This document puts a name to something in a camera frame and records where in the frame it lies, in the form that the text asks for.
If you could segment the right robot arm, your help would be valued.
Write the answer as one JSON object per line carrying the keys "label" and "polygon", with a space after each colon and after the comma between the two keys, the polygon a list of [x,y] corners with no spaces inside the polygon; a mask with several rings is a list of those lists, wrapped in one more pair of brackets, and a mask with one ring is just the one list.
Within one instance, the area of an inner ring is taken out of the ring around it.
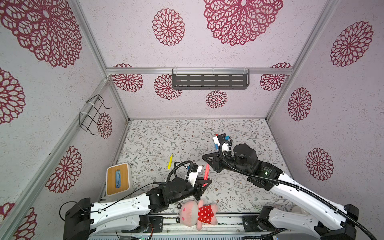
{"label": "right robot arm", "polygon": [[317,195],[278,167],[260,161],[256,151],[247,144],[232,147],[232,141],[223,140],[217,152],[206,154],[202,159],[215,172],[229,170],[244,175],[254,186],[278,194],[305,211],[298,214],[264,206],[257,217],[263,230],[274,234],[293,230],[320,240],[354,240],[360,229],[369,239],[376,239],[359,223],[357,207],[336,204]]}

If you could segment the yellow highlighter pen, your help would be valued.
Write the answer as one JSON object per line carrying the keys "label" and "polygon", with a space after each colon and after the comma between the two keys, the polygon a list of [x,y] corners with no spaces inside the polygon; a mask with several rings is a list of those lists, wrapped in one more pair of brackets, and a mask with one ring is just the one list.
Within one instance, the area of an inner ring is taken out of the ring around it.
{"label": "yellow highlighter pen", "polygon": [[168,162],[168,166],[167,166],[167,169],[168,170],[171,170],[172,168],[172,162],[173,162],[173,154],[170,155],[170,158],[169,158],[169,162]]}

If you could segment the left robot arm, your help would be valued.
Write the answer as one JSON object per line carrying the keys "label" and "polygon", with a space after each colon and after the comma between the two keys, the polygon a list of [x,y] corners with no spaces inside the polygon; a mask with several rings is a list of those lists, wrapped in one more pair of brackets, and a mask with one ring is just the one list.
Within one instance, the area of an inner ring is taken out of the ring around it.
{"label": "left robot arm", "polygon": [[212,184],[211,179],[198,177],[195,184],[175,178],[170,182],[157,182],[148,192],[115,202],[92,203],[90,198],[76,202],[62,217],[65,240],[87,240],[90,236],[108,231],[123,230],[140,233],[150,227],[150,214],[165,211],[171,204],[194,197],[200,200]]}

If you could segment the pink highlighter pen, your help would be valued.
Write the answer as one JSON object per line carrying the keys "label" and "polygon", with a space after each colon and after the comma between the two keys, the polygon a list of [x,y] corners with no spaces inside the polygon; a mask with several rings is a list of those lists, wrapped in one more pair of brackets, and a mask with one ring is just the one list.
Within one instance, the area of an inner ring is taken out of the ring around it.
{"label": "pink highlighter pen", "polygon": [[207,165],[205,169],[205,175],[204,175],[204,180],[207,181],[209,179],[209,172],[210,172],[210,166]]}

